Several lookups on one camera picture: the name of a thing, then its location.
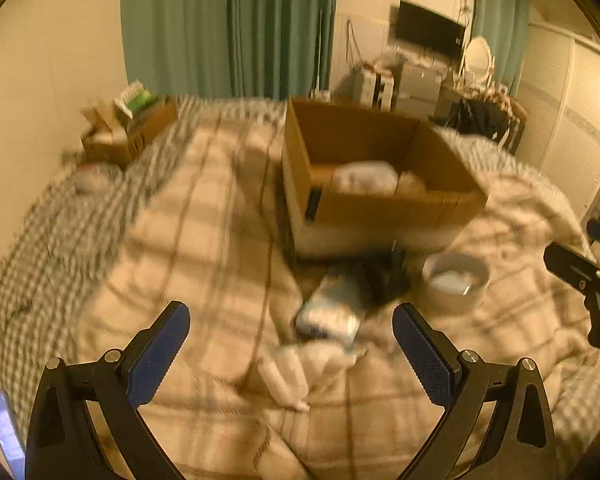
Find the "white round container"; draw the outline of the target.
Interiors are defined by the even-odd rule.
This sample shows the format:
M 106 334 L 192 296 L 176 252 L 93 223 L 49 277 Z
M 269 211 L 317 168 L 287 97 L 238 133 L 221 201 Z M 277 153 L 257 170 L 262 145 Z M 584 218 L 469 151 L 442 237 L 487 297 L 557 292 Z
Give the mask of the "white round container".
M 438 252 L 420 271 L 420 308 L 431 315 L 457 315 L 483 302 L 490 269 L 480 258 L 464 252 Z

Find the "white drawer unit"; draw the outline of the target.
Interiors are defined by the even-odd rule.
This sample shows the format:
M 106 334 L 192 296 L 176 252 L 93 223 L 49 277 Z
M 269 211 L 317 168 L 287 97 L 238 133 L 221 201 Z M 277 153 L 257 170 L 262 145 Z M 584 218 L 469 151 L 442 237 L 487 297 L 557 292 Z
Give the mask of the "white drawer unit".
M 354 76 L 353 99 L 363 106 L 391 110 L 394 79 L 390 70 L 363 66 Z

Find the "green curtain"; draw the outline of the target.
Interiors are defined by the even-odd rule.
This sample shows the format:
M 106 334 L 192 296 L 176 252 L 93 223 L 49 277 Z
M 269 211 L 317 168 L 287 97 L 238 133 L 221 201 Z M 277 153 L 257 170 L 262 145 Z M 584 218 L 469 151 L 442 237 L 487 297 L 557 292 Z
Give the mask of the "green curtain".
M 126 76 L 163 94 L 306 96 L 329 87 L 337 0 L 120 0 Z
M 475 0 L 471 37 L 482 37 L 494 57 L 493 80 L 514 96 L 526 52 L 531 0 Z

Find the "grey checked bed sheet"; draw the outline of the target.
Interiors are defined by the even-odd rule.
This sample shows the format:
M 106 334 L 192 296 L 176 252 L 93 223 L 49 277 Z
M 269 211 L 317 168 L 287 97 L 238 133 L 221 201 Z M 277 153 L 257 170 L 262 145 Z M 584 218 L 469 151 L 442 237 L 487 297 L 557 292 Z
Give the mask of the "grey checked bed sheet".
M 140 214 L 168 184 L 189 141 L 185 117 L 211 110 L 282 129 L 286 107 L 269 100 L 202 100 L 181 96 L 178 121 L 129 170 L 111 171 L 106 186 L 82 193 L 78 176 L 53 181 L 27 215 L 0 272 L 0 390 L 16 425 L 29 425 L 45 362 L 78 357 L 76 333 L 122 252 Z

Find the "cream cloth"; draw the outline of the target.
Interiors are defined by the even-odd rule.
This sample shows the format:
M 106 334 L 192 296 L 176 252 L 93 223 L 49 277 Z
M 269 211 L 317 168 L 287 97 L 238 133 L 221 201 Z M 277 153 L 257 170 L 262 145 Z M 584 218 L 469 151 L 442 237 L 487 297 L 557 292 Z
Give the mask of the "cream cloth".
M 403 171 L 396 182 L 394 194 L 399 196 L 419 196 L 427 193 L 427 187 L 424 180 L 413 171 Z

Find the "small white sock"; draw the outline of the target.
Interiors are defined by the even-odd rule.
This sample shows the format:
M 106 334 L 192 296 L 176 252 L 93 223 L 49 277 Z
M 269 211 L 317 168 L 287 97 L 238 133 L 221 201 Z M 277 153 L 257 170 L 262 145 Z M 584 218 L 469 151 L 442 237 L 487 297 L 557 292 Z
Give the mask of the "small white sock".
M 265 351 L 257 359 L 257 370 L 279 406 L 308 412 L 309 394 L 330 386 L 365 353 L 338 341 L 317 339 Z

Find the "white sock purple cuff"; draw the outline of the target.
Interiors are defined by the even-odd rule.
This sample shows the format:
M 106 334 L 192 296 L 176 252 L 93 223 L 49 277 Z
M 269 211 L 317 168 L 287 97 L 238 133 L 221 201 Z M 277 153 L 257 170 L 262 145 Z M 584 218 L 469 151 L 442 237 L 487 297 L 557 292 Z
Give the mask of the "white sock purple cuff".
M 391 195 L 396 189 L 396 182 L 398 174 L 388 162 L 366 160 L 338 166 L 332 174 L 330 186 L 349 194 Z

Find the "smartphone with lit screen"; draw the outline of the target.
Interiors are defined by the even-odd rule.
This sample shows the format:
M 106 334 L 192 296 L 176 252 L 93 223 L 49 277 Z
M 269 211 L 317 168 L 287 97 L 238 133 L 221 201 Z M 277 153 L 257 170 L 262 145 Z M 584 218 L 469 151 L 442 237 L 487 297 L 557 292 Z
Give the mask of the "smartphone with lit screen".
M 16 480 L 26 478 L 26 452 L 15 425 L 6 393 L 0 391 L 0 448 Z

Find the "grey cabinet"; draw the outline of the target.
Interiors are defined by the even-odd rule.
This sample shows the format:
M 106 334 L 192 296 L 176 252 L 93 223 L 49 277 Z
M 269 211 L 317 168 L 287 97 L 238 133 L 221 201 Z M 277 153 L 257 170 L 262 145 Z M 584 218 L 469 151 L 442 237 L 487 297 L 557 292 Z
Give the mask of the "grey cabinet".
M 403 63 L 396 80 L 394 109 L 402 114 L 428 118 L 436 109 L 442 75 L 430 68 Z

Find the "black wall television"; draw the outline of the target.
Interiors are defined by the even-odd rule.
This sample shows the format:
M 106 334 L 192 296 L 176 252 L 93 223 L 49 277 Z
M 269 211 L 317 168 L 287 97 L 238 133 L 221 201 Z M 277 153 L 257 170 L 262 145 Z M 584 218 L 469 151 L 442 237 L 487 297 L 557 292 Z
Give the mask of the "black wall television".
M 401 0 L 394 36 L 397 40 L 458 60 L 463 52 L 465 27 L 422 6 Z

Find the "white oval mirror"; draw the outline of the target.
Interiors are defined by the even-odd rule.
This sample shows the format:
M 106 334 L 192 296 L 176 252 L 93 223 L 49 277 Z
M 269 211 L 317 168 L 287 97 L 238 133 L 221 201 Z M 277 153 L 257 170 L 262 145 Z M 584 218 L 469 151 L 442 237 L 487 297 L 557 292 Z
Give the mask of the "white oval mirror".
M 483 37 L 472 38 L 462 59 L 462 81 L 468 86 L 485 87 L 494 71 L 494 56 Z

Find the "plaid cream blanket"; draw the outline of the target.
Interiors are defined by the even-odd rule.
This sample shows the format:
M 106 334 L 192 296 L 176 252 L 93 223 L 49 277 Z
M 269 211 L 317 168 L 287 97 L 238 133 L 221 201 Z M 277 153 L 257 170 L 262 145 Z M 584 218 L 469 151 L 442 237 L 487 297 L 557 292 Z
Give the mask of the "plaid cream blanket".
M 292 319 L 312 281 L 286 258 L 282 129 L 211 110 L 185 117 L 182 129 L 178 169 L 81 316 L 79 359 L 124 347 L 180 300 L 188 338 L 142 413 L 186 478 L 396 478 L 440 410 L 396 344 L 389 309 L 364 322 L 362 359 L 312 393 L 306 413 L 277 406 L 256 369 L 263 352 L 296 341 Z M 491 279 L 476 310 L 437 328 L 488 361 L 538 363 L 568 474 L 600 429 L 600 351 L 586 340 L 581 297 L 542 255 L 552 240 L 583 248 L 584 235 L 533 168 L 478 136 L 443 137 L 488 191 L 454 248 L 483 258 Z

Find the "small cardboard box with clutter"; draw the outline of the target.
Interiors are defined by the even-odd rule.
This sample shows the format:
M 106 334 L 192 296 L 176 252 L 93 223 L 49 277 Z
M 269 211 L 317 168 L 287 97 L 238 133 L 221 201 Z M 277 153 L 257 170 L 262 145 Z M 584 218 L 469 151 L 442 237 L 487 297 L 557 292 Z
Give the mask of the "small cardboard box with clutter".
M 82 108 L 81 115 L 88 122 L 81 136 L 84 159 L 125 169 L 178 119 L 178 106 L 170 96 L 153 94 L 136 80 L 112 101 Z

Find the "white louvered wardrobe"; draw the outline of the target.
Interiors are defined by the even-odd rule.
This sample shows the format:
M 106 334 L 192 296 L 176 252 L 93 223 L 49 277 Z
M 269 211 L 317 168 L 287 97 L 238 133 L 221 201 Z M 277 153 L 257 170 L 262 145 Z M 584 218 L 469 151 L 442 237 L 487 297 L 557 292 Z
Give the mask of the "white louvered wardrobe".
M 600 195 L 600 46 L 561 27 L 530 24 L 516 100 L 527 120 L 515 155 L 585 218 Z

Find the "blue white tissue pack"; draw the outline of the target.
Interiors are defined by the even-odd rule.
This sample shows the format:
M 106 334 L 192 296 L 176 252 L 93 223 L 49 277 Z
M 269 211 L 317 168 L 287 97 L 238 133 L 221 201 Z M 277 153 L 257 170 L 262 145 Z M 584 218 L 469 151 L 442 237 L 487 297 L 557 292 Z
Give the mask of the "blue white tissue pack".
M 297 333 L 306 339 L 354 344 L 372 296 L 360 272 L 329 270 L 294 319 Z

